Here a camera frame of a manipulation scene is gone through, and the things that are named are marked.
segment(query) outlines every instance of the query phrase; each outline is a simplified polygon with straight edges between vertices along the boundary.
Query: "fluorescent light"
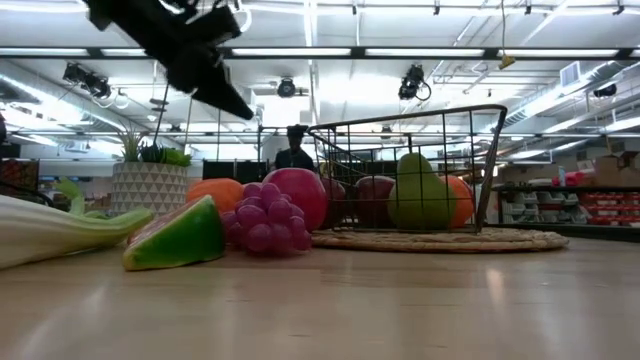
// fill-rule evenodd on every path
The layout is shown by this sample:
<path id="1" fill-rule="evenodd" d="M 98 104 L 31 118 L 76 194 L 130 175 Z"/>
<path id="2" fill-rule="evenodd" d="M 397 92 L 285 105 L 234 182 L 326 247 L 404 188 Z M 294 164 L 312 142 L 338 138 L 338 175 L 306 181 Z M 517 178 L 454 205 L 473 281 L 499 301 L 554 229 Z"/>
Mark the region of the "fluorescent light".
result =
<path id="1" fill-rule="evenodd" d="M 640 134 L 630 134 L 630 133 L 618 133 L 618 134 L 609 134 L 607 137 L 610 138 L 640 138 Z"/>
<path id="2" fill-rule="evenodd" d="M 37 55 L 51 55 L 51 56 L 89 56 L 87 49 L 80 48 L 14 48 L 3 47 L 0 48 L 0 55 L 5 56 L 37 56 Z"/>
<path id="3" fill-rule="evenodd" d="M 509 156 L 509 159 L 526 159 L 526 158 L 530 158 L 530 157 L 534 157 L 534 156 L 538 156 L 540 154 L 544 153 L 544 150 L 526 150 L 526 151 L 520 151 L 518 153 L 515 153 L 511 156 Z"/>
<path id="4" fill-rule="evenodd" d="M 18 139 L 32 141 L 42 145 L 58 146 L 58 143 L 56 143 L 55 141 L 40 135 L 29 135 L 29 136 L 12 135 L 12 136 Z"/>
<path id="5" fill-rule="evenodd" d="M 542 137 L 597 138 L 600 134 L 542 134 Z"/>
<path id="6" fill-rule="evenodd" d="M 575 125 L 575 124 L 577 124 L 579 122 L 580 122 L 580 120 L 577 120 L 577 119 L 571 119 L 571 120 L 563 121 L 563 122 L 561 122 L 559 124 L 553 125 L 550 128 L 547 128 L 545 131 L 543 131 L 543 133 L 552 133 L 552 132 L 568 129 L 568 128 L 572 127 L 573 125 Z"/>
<path id="7" fill-rule="evenodd" d="M 605 126 L 604 129 L 606 133 L 609 133 L 609 132 L 624 130 L 624 129 L 628 129 L 636 126 L 640 126 L 640 117 L 616 121 L 611 125 Z"/>
<path id="8" fill-rule="evenodd" d="M 483 49 L 366 49 L 366 56 L 443 56 L 476 57 L 484 55 Z"/>
<path id="9" fill-rule="evenodd" d="M 506 49 L 509 56 L 523 57 L 590 57 L 590 56 L 615 56 L 616 49 Z"/>
<path id="10" fill-rule="evenodd" d="M 557 148 L 553 149 L 555 151 L 563 151 L 563 150 L 567 150 L 567 149 L 571 149 L 574 146 L 578 146 L 580 144 L 584 144 L 585 142 L 587 142 L 587 140 L 579 140 L 579 141 L 574 141 L 568 144 L 564 144 L 561 146 L 558 146 Z"/>
<path id="11" fill-rule="evenodd" d="M 145 56 L 144 49 L 102 49 L 105 56 Z"/>
<path id="12" fill-rule="evenodd" d="M 481 175 L 482 177 L 484 177 L 484 174 L 485 174 L 485 171 L 484 171 L 484 169 L 482 169 L 482 170 L 480 171 L 480 175 Z M 494 166 L 494 167 L 493 167 L 492 175 L 493 175 L 493 177 L 498 176 L 498 167 L 497 167 L 497 166 Z"/>
<path id="13" fill-rule="evenodd" d="M 351 49 L 344 48 L 239 48 L 231 53 L 238 56 L 347 56 Z"/>

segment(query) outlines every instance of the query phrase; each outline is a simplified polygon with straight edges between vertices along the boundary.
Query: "shelf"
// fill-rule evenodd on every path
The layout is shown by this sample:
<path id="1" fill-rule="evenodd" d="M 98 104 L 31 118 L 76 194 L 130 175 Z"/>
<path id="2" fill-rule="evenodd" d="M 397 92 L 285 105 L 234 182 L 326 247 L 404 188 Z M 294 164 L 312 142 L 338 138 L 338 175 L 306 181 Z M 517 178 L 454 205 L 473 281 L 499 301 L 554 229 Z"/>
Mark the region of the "shelf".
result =
<path id="1" fill-rule="evenodd" d="M 640 187 L 611 187 L 611 186 L 508 186 L 500 185 L 492 188 L 493 191 L 512 191 L 512 192 L 525 192 L 530 193 L 534 191 L 551 191 L 551 192 L 638 192 L 640 193 Z"/>

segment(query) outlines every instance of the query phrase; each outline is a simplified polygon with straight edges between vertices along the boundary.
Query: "white planter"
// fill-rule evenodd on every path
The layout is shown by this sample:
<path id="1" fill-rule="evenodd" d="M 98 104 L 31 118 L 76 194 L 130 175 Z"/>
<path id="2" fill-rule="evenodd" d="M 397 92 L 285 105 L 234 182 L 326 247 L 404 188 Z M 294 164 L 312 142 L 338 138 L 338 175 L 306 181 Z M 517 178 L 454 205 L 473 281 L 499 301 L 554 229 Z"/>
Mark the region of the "white planter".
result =
<path id="1" fill-rule="evenodd" d="M 111 211 L 121 215 L 144 207 L 163 215 L 184 205 L 187 197 L 187 168 L 143 162 L 113 166 Z"/>

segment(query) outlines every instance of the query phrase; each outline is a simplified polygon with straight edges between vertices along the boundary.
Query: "wooden table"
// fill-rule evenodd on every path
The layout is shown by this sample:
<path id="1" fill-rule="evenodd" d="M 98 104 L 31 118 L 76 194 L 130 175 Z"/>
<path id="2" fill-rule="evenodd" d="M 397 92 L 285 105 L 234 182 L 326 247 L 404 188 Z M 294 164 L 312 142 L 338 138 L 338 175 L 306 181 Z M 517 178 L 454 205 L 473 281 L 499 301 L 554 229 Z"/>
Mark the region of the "wooden table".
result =
<path id="1" fill-rule="evenodd" d="M 126 273 L 121 248 L 0 271 L 0 359 L 638 359 L 640 246 L 232 254 Z"/>

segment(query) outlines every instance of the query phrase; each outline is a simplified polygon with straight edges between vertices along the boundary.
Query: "wire basket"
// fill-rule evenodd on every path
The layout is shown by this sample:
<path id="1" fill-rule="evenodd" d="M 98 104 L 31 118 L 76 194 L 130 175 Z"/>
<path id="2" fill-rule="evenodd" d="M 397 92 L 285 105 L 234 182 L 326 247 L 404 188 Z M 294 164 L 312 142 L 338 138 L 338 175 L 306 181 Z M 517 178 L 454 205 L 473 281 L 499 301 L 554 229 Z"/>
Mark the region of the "wire basket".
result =
<path id="1" fill-rule="evenodd" d="M 504 106 L 479 105 L 310 127 L 331 228 L 480 233 L 506 115 Z M 490 136 L 478 135 L 485 123 L 495 124 Z M 372 134 L 371 124 L 382 131 Z"/>

